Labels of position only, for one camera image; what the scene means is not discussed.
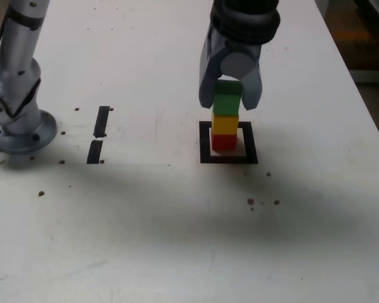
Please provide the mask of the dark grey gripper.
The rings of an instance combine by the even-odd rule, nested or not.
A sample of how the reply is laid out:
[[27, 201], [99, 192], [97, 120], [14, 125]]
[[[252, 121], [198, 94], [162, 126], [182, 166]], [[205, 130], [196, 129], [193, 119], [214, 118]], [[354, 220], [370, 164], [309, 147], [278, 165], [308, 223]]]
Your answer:
[[[214, 27], [209, 27], [200, 56], [200, 76], [198, 97], [200, 105], [211, 108], [214, 103], [214, 91], [217, 80], [222, 76], [220, 63], [229, 52], [243, 52], [259, 59], [260, 45], [240, 44], [221, 35]], [[243, 106], [246, 110], [257, 108], [262, 95], [262, 79], [258, 60], [247, 57], [244, 74], [240, 78], [243, 86]]]

